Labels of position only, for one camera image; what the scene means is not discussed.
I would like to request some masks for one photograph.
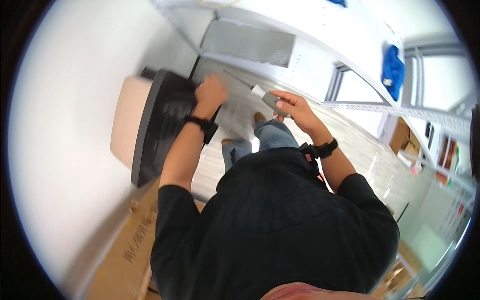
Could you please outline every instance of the black shirt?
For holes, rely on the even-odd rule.
[[[192,195],[158,191],[153,282],[163,300],[255,299],[304,282],[371,293],[395,260],[399,231],[360,174],[337,194],[296,148],[239,159],[200,214]]]

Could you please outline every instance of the shoe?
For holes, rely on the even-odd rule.
[[[264,121],[267,120],[267,118],[265,118],[265,116],[264,116],[263,113],[261,113],[261,112],[257,112],[257,113],[254,115],[253,119],[255,120],[255,124],[257,124],[258,121],[260,121],[260,120],[264,120]]]
[[[222,140],[222,146],[231,143],[232,139],[223,139]]]

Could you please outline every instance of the leg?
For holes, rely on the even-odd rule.
[[[230,143],[222,145],[225,173],[237,160],[250,153],[252,153],[252,144],[244,139],[234,139]]]
[[[299,147],[288,127],[275,119],[270,121],[259,120],[253,134],[260,140],[260,150]]]

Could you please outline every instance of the blue towel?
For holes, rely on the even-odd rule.
[[[345,0],[328,0],[328,1],[330,1],[332,3],[335,3],[335,4],[338,4],[338,5],[341,5],[343,7],[346,7],[345,6]]]
[[[398,58],[398,48],[392,45],[385,53],[382,83],[395,101],[398,101],[398,94],[404,77],[405,65]]]

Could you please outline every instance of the watch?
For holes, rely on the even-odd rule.
[[[313,155],[318,158],[327,158],[332,155],[332,152],[338,147],[336,139],[333,139],[331,143],[325,143],[320,146],[313,146]]]
[[[215,134],[218,125],[213,123],[213,121],[200,119],[192,116],[185,116],[185,123],[193,122],[200,125],[200,129],[204,132],[204,144],[208,144]]]

